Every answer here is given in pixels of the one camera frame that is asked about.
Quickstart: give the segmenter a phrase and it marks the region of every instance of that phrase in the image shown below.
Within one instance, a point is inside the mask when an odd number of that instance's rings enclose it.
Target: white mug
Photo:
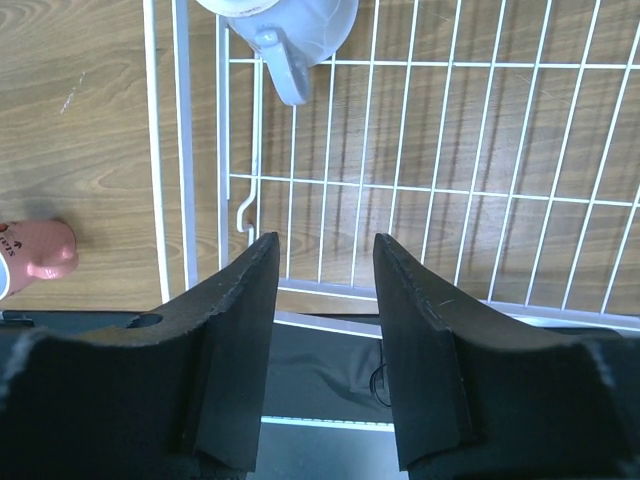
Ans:
[[[287,105],[309,99],[309,67],[329,58],[353,27],[358,0],[198,0],[267,63]]]

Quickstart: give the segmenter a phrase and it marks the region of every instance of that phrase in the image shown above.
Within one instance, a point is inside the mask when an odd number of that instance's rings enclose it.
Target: wooden floor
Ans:
[[[498,62],[534,62],[545,3],[508,1]],[[189,6],[198,253],[200,277],[205,278],[217,270],[215,17],[195,1]],[[542,62],[580,63],[593,7],[594,0],[554,2]],[[183,271],[170,8],[170,2],[157,2],[165,214],[172,293],[178,294],[183,290]],[[500,2],[495,0],[462,2],[456,61],[491,60],[499,11]],[[587,63],[627,63],[638,11],[640,0],[602,1]],[[354,29],[337,54],[338,60],[362,60],[363,64],[338,64],[335,68],[331,125],[330,65],[313,69],[313,98],[297,109],[295,142],[292,110],[280,103],[265,74],[262,175],[272,179],[262,180],[260,185],[260,230],[281,233],[282,276],[288,269],[291,278],[318,279],[321,181],[328,148],[331,185],[325,204],[322,281],[349,283],[356,225],[356,285],[372,285],[373,235],[388,231],[390,218],[394,236],[419,258],[432,203],[425,264],[453,280],[469,211],[459,285],[486,298],[533,68],[495,69],[479,150],[490,69],[453,69],[436,193],[430,198],[431,193],[415,191],[414,187],[430,188],[436,173],[447,68],[412,67],[401,134],[407,69],[380,65],[371,72],[364,63],[372,54],[374,12],[374,0],[361,1]],[[412,13],[412,1],[380,0],[373,51],[376,60],[406,62]],[[455,1],[420,0],[414,62],[448,61],[455,14]],[[160,302],[160,291],[141,1],[0,0],[0,41],[5,45],[0,65],[1,219],[63,218],[78,234],[81,255],[78,271],[68,279],[34,285],[4,300],[1,308],[153,307]],[[236,38],[232,38],[231,54],[236,59],[252,58],[252,52]],[[636,63],[640,63],[639,57],[637,54]],[[249,174],[254,67],[235,63],[230,74],[232,171]],[[624,68],[605,68],[586,69],[582,77],[532,304],[562,304],[590,209],[567,306],[599,310],[602,304],[640,184],[640,71],[633,70],[595,202],[589,207],[623,75]],[[578,76],[577,68],[541,68],[536,78],[516,178],[518,198],[508,217],[495,300],[525,301]],[[399,189],[392,216],[398,151]],[[296,183],[288,245],[292,159]],[[361,173],[365,187],[357,218]],[[246,246],[246,235],[235,231],[235,214],[249,184],[244,178],[231,180],[232,256]],[[470,189],[480,193],[473,195],[471,202]],[[257,216],[254,205],[247,220],[256,223]],[[636,214],[608,311],[640,312],[639,278],[640,214]],[[287,293],[280,295],[279,307],[303,312],[375,311],[371,302],[327,301]]]

